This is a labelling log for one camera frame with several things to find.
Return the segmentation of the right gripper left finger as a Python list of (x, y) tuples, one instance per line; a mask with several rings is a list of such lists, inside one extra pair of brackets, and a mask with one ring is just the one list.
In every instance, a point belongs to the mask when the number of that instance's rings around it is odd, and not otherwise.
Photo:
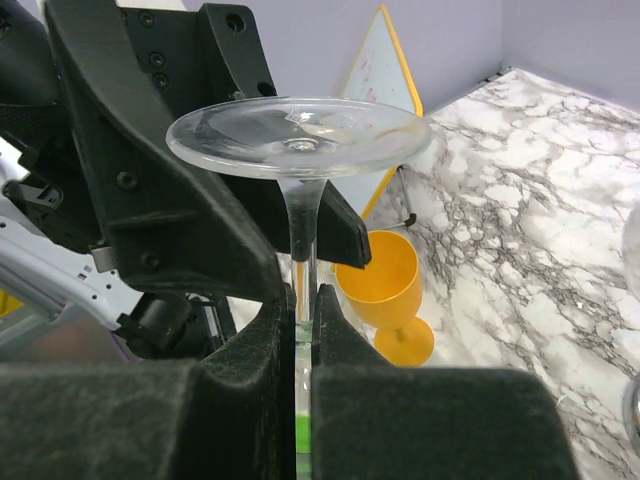
[(295, 297), (202, 361), (6, 363), (5, 479), (292, 479)]

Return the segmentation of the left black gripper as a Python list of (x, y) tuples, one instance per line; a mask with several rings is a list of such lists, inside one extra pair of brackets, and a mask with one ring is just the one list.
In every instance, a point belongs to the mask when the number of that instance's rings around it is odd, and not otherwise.
[(165, 141), (181, 115), (277, 94), (251, 9), (48, 1), (43, 14), (79, 161), (123, 281), (143, 292), (279, 298), (276, 254), (232, 189)]

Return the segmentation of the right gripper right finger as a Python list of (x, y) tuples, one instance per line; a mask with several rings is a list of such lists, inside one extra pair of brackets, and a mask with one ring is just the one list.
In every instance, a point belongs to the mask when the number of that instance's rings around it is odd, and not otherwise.
[(398, 368), (316, 297), (311, 474), (316, 479), (575, 479), (553, 397), (528, 372)]

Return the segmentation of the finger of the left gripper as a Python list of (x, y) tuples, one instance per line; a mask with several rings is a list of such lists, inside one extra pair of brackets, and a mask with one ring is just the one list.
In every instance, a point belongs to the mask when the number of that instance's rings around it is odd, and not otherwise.
[(251, 176), (239, 199), (279, 251), (297, 261), (319, 243), (320, 256), (362, 267), (366, 228), (330, 179), (365, 171), (366, 104), (338, 99), (253, 99), (242, 113), (243, 154)]

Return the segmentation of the clear wine glass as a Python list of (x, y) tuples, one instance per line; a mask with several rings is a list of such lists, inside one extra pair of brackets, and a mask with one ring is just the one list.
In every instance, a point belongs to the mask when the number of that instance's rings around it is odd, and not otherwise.
[(295, 306), (296, 476), (312, 478), (312, 375), (320, 360), (317, 223), (329, 180), (385, 171), (423, 153), (431, 129), (401, 108), (337, 98), (265, 97), (193, 111), (166, 143), (207, 171), (278, 183), (288, 216)]

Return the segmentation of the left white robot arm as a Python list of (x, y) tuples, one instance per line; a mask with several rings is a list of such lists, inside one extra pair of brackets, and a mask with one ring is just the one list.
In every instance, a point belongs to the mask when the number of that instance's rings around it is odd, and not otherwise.
[(276, 182), (207, 172), (165, 142), (189, 112), (275, 94), (247, 6), (50, 1), (37, 18), (2, 3), (1, 135), (27, 172), (2, 183), (3, 209), (103, 270), (84, 305), (135, 355), (203, 358), (203, 307), (285, 297)]

